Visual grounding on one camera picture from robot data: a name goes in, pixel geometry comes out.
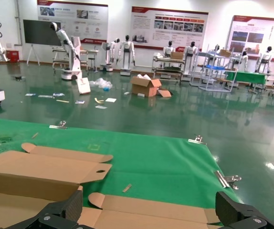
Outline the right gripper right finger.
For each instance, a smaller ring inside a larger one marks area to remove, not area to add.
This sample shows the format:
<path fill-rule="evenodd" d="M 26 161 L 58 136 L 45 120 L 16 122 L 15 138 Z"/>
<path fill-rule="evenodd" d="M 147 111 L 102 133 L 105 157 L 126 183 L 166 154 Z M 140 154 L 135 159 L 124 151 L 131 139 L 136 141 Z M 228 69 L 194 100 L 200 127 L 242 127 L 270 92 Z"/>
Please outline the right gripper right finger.
<path fill-rule="evenodd" d="M 216 193 L 215 212 L 224 229 L 274 229 L 274 221 L 255 207 L 235 202 L 222 191 Z"/>

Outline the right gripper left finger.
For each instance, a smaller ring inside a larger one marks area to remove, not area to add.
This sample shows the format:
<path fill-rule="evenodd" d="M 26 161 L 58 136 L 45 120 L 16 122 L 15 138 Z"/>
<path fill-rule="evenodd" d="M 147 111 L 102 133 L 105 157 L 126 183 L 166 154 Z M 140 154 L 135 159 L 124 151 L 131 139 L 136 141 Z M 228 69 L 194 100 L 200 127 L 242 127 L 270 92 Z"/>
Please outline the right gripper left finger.
<path fill-rule="evenodd" d="M 83 208 L 81 190 L 67 200 L 49 203 L 36 216 L 14 225 L 15 229 L 83 229 L 78 223 Z"/>

